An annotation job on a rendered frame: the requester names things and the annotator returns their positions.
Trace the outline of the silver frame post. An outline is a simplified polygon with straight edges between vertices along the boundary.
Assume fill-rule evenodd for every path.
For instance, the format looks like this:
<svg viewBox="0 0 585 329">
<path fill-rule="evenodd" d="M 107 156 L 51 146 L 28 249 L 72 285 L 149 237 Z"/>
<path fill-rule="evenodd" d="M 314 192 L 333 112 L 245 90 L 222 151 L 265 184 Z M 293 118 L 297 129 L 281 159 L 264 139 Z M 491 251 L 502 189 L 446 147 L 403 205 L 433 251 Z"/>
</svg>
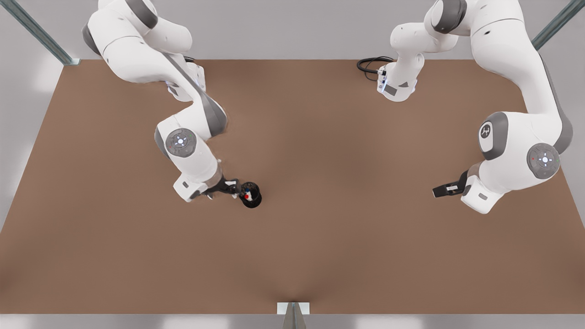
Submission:
<svg viewBox="0 0 585 329">
<path fill-rule="evenodd" d="M 284 315 L 282 329 L 307 329 L 304 316 L 310 314 L 310 303 L 278 302 L 277 314 Z"/>
<path fill-rule="evenodd" d="M 539 51 L 568 21 L 581 9 L 585 8 L 585 0 L 571 0 L 533 39 L 532 45 Z"/>
<path fill-rule="evenodd" d="M 0 0 L 0 5 L 23 25 L 62 65 L 80 64 L 81 60 L 79 58 L 72 58 L 67 54 L 16 0 Z"/>
</svg>

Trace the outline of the black pen holder cup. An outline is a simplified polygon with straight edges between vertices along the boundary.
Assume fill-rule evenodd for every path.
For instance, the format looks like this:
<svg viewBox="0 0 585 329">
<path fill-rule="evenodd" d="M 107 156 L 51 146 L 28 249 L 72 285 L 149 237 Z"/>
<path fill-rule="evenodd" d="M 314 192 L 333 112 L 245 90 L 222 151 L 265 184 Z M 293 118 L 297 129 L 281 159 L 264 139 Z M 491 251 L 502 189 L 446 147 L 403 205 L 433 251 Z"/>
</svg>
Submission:
<svg viewBox="0 0 585 329">
<path fill-rule="evenodd" d="M 241 185 L 242 191 L 239 195 L 243 205 L 247 208 L 255 208 L 261 204 L 262 195 L 259 186 L 253 182 L 245 182 Z"/>
</svg>

